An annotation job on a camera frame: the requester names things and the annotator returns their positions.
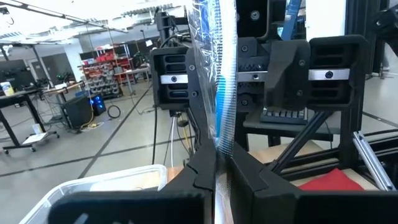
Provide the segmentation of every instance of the transparent plastic bag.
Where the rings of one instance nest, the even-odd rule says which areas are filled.
[[[231,154],[238,43],[235,0],[192,0],[187,9],[208,133],[218,150]]]

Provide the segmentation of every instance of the keyboard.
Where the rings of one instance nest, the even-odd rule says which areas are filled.
[[[307,124],[307,114],[302,111],[267,110],[264,109],[260,115],[260,121],[265,123],[280,124]]]

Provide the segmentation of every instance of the ceiling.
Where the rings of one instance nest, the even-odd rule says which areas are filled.
[[[140,24],[143,19],[147,21],[148,18],[153,18],[156,7],[166,10],[182,5],[182,0],[112,0],[106,3],[95,0],[57,0],[56,4],[52,0],[20,0],[19,2],[117,29],[127,29]],[[82,26],[66,19],[17,7],[6,7],[10,13],[0,14],[0,41],[58,42],[87,32],[105,31],[100,27]]]

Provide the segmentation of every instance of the red cloth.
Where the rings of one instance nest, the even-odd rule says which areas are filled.
[[[299,188],[302,190],[363,190],[359,184],[339,169],[334,169],[327,175],[315,178]]]

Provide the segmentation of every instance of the concrete floor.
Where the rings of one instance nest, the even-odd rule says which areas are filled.
[[[398,117],[394,116],[397,85],[398,77],[386,80],[372,78],[366,82],[364,133],[398,128]],[[10,151],[9,156],[0,153],[0,223],[18,223],[50,189],[63,182],[149,165],[152,159],[154,113],[140,115],[137,112],[153,105],[152,89],[143,96],[148,86],[148,83],[134,86],[137,95],[133,100],[137,103],[141,99],[136,110],[131,111],[134,105],[128,97],[113,100],[112,103],[122,111],[121,117],[109,120],[105,113],[95,119],[96,122],[104,121],[104,125],[97,129],[73,134],[61,126],[52,126],[51,130],[58,131],[60,139],[50,136],[36,145],[37,152],[16,149]],[[44,120],[51,117],[49,106],[44,102],[39,101],[37,109]],[[3,108],[2,112],[20,140],[32,131],[34,122],[26,107],[10,106]],[[338,126],[338,122],[332,118],[329,125]],[[162,164],[165,157],[169,129],[169,112],[159,110],[155,158],[158,164]],[[0,138],[6,137],[6,134],[0,130]],[[338,140],[339,137],[335,136],[333,146],[337,146]],[[282,138],[282,142],[289,141],[291,139]],[[325,149],[330,147],[328,142],[317,143]],[[263,149],[266,144],[266,136],[249,135],[252,151]],[[174,152],[174,166],[182,165],[182,160],[188,155],[181,142],[175,141]],[[170,167],[169,155],[165,165]]]

